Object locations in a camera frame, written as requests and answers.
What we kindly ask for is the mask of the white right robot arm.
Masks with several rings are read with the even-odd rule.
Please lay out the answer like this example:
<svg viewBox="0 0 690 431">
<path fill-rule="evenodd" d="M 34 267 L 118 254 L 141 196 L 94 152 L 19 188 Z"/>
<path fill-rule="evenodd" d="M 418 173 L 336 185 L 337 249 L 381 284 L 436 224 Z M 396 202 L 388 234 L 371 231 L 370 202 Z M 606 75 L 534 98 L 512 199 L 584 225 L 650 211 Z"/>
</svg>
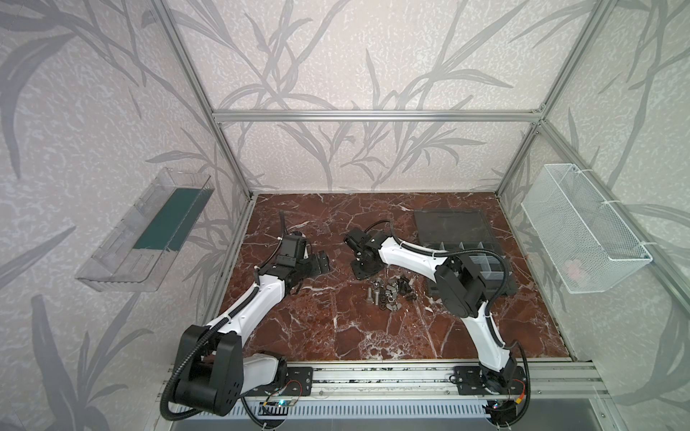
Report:
<svg viewBox="0 0 690 431">
<path fill-rule="evenodd" d="M 492 307 L 507 285 L 509 271 L 494 251 L 469 249 L 440 251 L 411 244 L 383 231 L 354 228 L 344 242 L 354 252 L 351 268 L 358 280 L 372 278 L 388 266 L 397 266 L 433 281 L 446 309 L 467 328 L 478 354 L 481 382 L 488 393 L 503 393 L 518 368 L 517 361 L 492 317 Z M 487 254 L 501 264 L 503 279 L 490 295 L 480 266 L 471 257 Z"/>
</svg>

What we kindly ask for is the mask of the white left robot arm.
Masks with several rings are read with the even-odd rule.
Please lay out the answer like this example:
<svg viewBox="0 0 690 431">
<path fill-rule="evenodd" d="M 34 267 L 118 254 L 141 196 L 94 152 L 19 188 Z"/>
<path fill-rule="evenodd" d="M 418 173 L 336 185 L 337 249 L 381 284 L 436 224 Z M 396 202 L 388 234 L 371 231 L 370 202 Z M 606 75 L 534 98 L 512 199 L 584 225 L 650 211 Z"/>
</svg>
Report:
<svg viewBox="0 0 690 431">
<path fill-rule="evenodd" d="M 174 371 L 161 395 L 161 416 L 168 421 L 186 420 L 203 411 L 225 416 L 248 391 L 284 384 L 283 359 L 271 354 L 244 357 L 243 347 L 293 288 L 329 271 L 325 252 L 311 254 L 303 233 L 284 233 L 269 260 L 254 270 L 251 287 L 226 312 L 183 332 Z"/>
</svg>

